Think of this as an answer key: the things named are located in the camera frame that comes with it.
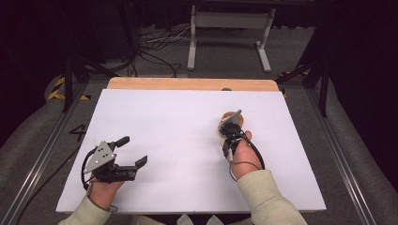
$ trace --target cable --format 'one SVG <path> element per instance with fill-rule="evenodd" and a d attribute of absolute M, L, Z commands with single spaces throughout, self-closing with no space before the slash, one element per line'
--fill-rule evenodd
<path fill-rule="evenodd" d="M 133 57 L 129 57 L 129 60 L 128 60 L 128 61 L 126 61 L 126 62 L 124 62 L 124 63 L 122 63 L 121 65 L 118 65 L 118 66 L 116 66 L 116 67 L 105 67 L 105 68 L 108 69 L 109 71 L 112 71 L 112 72 L 119 71 L 119 70 L 121 70 L 121 69 L 123 69 L 123 68 L 128 67 L 129 64 L 133 61 L 132 58 L 133 58 Z M 86 67 L 85 69 L 86 69 L 89 73 L 92 73 L 92 74 L 101 74 L 100 71 L 98 71 L 98 70 L 96 70 L 96 69 L 93 69 L 93 68 L 88 68 L 88 67 Z"/>
<path fill-rule="evenodd" d="M 91 177 L 88 181 L 85 181 L 85 180 L 84 180 L 84 168 L 85 168 L 85 164 L 87 163 L 88 158 L 91 157 L 91 155 L 94 154 L 94 152 L 96 151 L 96 149 L 97 149 L 97 147 L 95 147 L 93 150 L 91 150 L 91 151 L 89 151 L 89 152 L 87 153 L 87 155 L 86 155 L 85 158 L 84 158 L 83 164 L 82 164 L 82 171 L 81 171 L 81 173 L 80 173 L 80 177 L 81 177 L 81 179 L 82 179 L 83 188 L 84 188 L 85 190 L 88 190 L 88 187 L 89 187 L 89 185 L 87 184 L 87 182 L 88 182 L 89 180 L 92 179 L 92 177 Z"/>
<path fill-rule="evenodd" d="M 159 57 L 157 57 L 157 56 L 155 56 L 155 55 L 153 55 L 153 54 L 150 54 L 150 53 L 147 53 L 147 52 L 140 52 L 140 53 L 143 53 L 143 54 L 149 55 L 149 56 L 151 56 L 151 57 L 153 57 L 153 58 L 156 58 L 156 59 L 158 59 L 159 61 L 162 61 L 163 64 L 159 64 L 159 63 L 156 63 L 156 62 L 152 62 L 152 61 L 150 61 L 150 60 L 148 60 L 148 59 L 145 59 L 145 58 L 140 54 L 140 56 L 141 56 L 143 59 L 145 59 L 146 61 L 148 61 L 148 62 L 151 62 L 151 63 L 154 63 L 154 64 L 159 64 L 159 65 L 167 65 L 167 66 L 169 66 L 169 67 L 172 69 L 172 71 L 173 71 L 173 78 L 176 77 L 176 72 L 179 70 L 179 68 L 181 68 L 181 64 L 174 64 L 174 65 L 179 65 L 178 69 L 175 70 L 171 64 L 167 63 L 166 61 L 160 59 Z"/>
<path fill-rule="evenodd" d="M 140 47 L 142 50 L 145 51 L 161 50 L 169 44 L 176 43 L 181 39 L 189 40 L 188 38 L 185 38 L 188 33 L 187 30 L 189 28 L 190 26 L 181 31 L 177 31 L 176 34 L 173 34 L 173 32 L 170 31 L 170 34 L 165 37 L 163 37 L 163 34 L 165 34 L 166 32 L 163 32 L 159 37 L 154 37 L 151 33 L 143 34 L 142 37 L 144 38 L 141 38 L 141 40 L 139 41 Z"/>
<path fill-rule="evenodd" d="M 243 31 L 244 31 L 245 29 L 241 29 L 241 28 L 236 28 L 236 29 L 221 28 L 221 29 L 218 29 L 218 30 L 221 31 L 221 32 L 223 32 L 223 33 L 226 33 L 226 34 L 228 34 L 228 35 L 232 35 L 232 36 L 234 36 L 234 37 L 237 37 L 237 36 L 243 34 Z"/>
<path fill-rule="evenodd" d="M 18 216 L 18 219 L 15 224 L 19 224 L 21 218 L 23 217 L 23 213 L 26 210 L 27 206 L 35 199 L 35 197 L 41 192 L 41 190 L 53 179 L 53 177 L 62 169 L 62 167 L 67 164 L 67 162 L 75 155 L 81 147 L 81 144 L 70 154 L 70 156 L 47 178 L 47 180 L 36 190 L 36 192 L 29 198 L 29 200 L 26 202 L 26 205 L 23 207 L 23 210 L 21 211 L 20 215 Z"/>
<path fill-rule="evenodd" d="M 88 65 L 91 66 L 92 68 L 96 69 L 97 71 L 99 71 L 99 72 L 105 74 L 106 76 L 108 76 L 108 77 L 110 77 L 110 78 L 119 77 L 119 75 L 113 73 L 113 72 L 110 71 L 108 68 L 103 67 L 103 66 L 101 66 L 101 65 L 99 65 L 99 64 L 97 64 L 97 63 L 91 61 L 90 59 L 85 58 L 85 57 L 82 56 L 82 55 L 75 54 L 74 56 L 76 56 L 76 57 L 79 58 L 82 62 L 85 62 L 86 64 L 88 64 Z"/>
<path fill-rule="evenodd" d="M 244 164 L 244 163 L 254 166 L 259 171 L 261 170 L 260 168 L 258 168 L 258 166 L 256 166 L 254 163 L 252 163 L 250 161 L 231 162 L 231 163 L 229 163 L 229 174 L 231 175 L 232 179 L 235 180 L 235 182 L 237 182 L 237 179 L 235 178 L 234 175 L 232 175 L 232 165 L 238 165 L 238 164 Z"/>
<path fill-rule="evenodd" d="M 261 167 L 263 168 L 263 170 L 266 168 L 265 164 L 264 164 L 264 160 L 263 157 L 261 156 L 260 152 L 258 151 L 257 147 L 249 140 L 249 138 L 246 136 L 245 132 L 239 127 L 239 130 L 235 130 L 229 127 L 225 127 L 226 129 L 233 131 L 236 135 L 238 135 L 238 137 L 241 137 L 242 139 L 244 139 L 251 147 L 252 150 L 254 151 L 254 153 L 257 155 L 258 159 L 260 160 L 261 163 Z"/>
<path fill-rule="evenodd" d="M 133 61 L 133 62 L 131 62 L 131 66 L 132 66 L 132 71 L 129 73 L 129 71 L 128 71 L 128 73 L 129 73 L 129 76 L 131 77 L 131 74 L 132 74 L 132 72 L 134 71 L 134 73 L 135 73 L 135 77 L 138 77 L 138 72 L 137 72 L 137 69 L 135 68 L 135 60 Z"/>

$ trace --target person's left hand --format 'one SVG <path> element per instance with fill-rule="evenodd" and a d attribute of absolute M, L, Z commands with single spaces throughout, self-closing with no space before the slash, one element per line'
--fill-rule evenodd
<path fill-rule="evenodd" d="M 92 182 L 92 187 L 89 198 L 103 209 L 109 209 L 111 207 L 117 191 L 125 183 L 124 181 L 119 181 L 109 184 L 99 182 L 96 178 L 93 178 L 90 182 Z"/>

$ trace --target metal stand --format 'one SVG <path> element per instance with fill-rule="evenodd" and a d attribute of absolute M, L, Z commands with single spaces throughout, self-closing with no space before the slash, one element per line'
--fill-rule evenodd
<path fill-rule="evenodd" d="M 308 65 L 301 66 L 293 70 L 292 72 L 284 75 L 283 77 L 275 80 L 277 84 L 282 84 L 287 82 L 288 80 L 298 76 L 302 72 L 310 69 L 307 77 L 302 82 L 304 88 L 314 88 L 319 79 L 322 78 L 321 81 L 321 89 L 319 94 L 319 110 L 321 111 L 324 117 L 326 115 L 326 100 L 328 95 L 328 83 L 329 83 L 329 63 L 321 63 L 319 61 L 314 61 Z"/>
<path fill-rule="evenodd" d="M 275 9 L 269 13 L 220 13 L 220 12 L 198 12 L 196 6 L 191 10 L 191 43 L 188 55 L 188 70 L 195 69 L 196 55 L 196 27 L 223 27 L 223 28 L 250 28 L 264 29 L 261 41 L 257 41 L 256 48 L 260 56 L 261 64 L 265 72 L 271 72 L 271 67 L 264 47 L 266 46 L 269 30 L 275 15 Z"/>
<path fill-rule="evenodd" d="M 123 32 L 125 39 L 128 43 L 129 47 L 129 60 L 132 60 L 134 55 L 136 54 L 135 47 L 133 44 L 133 39 L 132 39 L 132 33 L 131 33 L 131 23 L 129 20 L 128 13 L 126 11 L 126 3 L 124 2 L 118 2 L 117 4 L 117 11 L 120 16 L 120 21 L 122 23 L 123 27 Z M 74 43 L 70 42 L 68 39 L 68 36 L 70 34 L 66 34 L 66 31 L 61 31 L 61 34 L 64 34 L 63 38 L 64 43 L 69 44 L 68 48 L 68 58 L 65 63 L 65 106 L 63 113 L 66 112 L 69 108 L 69 106 L 73 102 L 73 88 L 72 88 L 72 77 L 75 75 L 79 83 L 86 83 L 89 80 L 89 75 L 86 69 L 84 68 L 84 65 L 89 65 L 92 68 L 94 68 L 96 71 L 101 72 L 102 74 L 105 74 L 106 76 L 113 78 L 113 77 L 118 77 L 117 74 L 113 73 L 106 67 L 102 67 L 98 63 L 91 61 L 90 59 L 87 59 L 83 57 L 82 55 L 78 54 L 78 51 L 76 48 L 74 48 Z"/>

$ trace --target metal frame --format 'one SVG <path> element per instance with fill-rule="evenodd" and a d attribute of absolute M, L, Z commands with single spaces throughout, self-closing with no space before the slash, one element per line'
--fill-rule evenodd
<path fill-rule="evenodd" d="M 85 83 L 79 83 L 77 90 L 74 93 L 74 98 L 78 99 L 84 93 L 85 88 Z M 18 192 L 5 217 L 3 218 L 1 222 L 2 225 L 14 225 L 16 223 L 18 216 L 20 215 L 30 196 L 32 195 L 33 190 L 38 183 L 38 180 L 43 174 L 47 163 L 49 162 L 53 152 L 55 151 L 56 144 L 58 143 L 58 140 L 60 138 L 60 133 L 63 131 L 78 102 L 79 101 L 72 101 L 68 111 L 65 113 L 61 113 L 61 116 L 59 117 L 58 122 L 56 123 L 54 130 L 49 137 L 49 140 L 44 145 L 43 150 L 41 150 L 41 153 L 38 156 L 35 165 L 28 173 L 20 191 Z"/>
<path fill-rule="evenodd" d="M 266 55 L 265 46 L 268 39 L 269 30 L 275 15 L 275 9 L 269 13 L 250 14 L 250 13 L 220 13 L 220 12 L 198 12 L 196 6 L 191 9 L 191 42 L 188 54 L 188 70 L 195 69 L 196 56 L 196 27 L 228 27 L 228 28 L 248 28 L 264 29 L 261 41 L 256 41 L 256 48 L 260 56 L 261 65 L 265 72 L 271 72 L 271 67 Z"/>
<path fill-rule="evenodd" d="M 351 172 L 351 169 L 348 166 L 348 162 L 344 157 L 343 151 L 339 143 L 337 142 L 336 137 L 334 136 L 329 120 L 326 117 L 324 117 L 323 113 L 318 109 L 319 102 L 316 92 L 313 89 L 307 89 L 306 92 L 308 99 L 311 101 L 311 104 L 316 112 L 316 115 L 319 119 L 321 126 L 325 130 L 328 136 L 329 143 L 331 146 L 331 154 L 333 155 L 337 168 L 339 169 L 340 175 L 343 177 L 345 186 L 348 190 L 349 195 L 351 196 L 355 208 L 357 209 L 362 224 L 367 224 L 367 225 L 376 224 L 375 219 L 357 183 L 357 179 L 355 178 L 354 174 Z"/>

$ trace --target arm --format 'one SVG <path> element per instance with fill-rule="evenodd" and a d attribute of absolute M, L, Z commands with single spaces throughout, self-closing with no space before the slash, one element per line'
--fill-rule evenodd
<path fill-rule="evenodd" d="M 251 139 L 251 132 L 246 131 L 246 136 Z M 261 163 L 245 140 L 239 142 L 232 163 L 232 172 L 254 224 L 307 224 L 295 206 L 282 196 L 272 173 L 257 169 Z"/>
<path fill-rule="evenodd" d="M 72 215 L 59 222 L 59 225 L 105 224 L 111 215 L 111 211 L 109 210 L 111 204 L 115 199 L 117 191 L 123 184 L 124 181 L 108 184 L 97 182 L 93 179 L 89 195 L 84 196 L 82 202 Z"/>

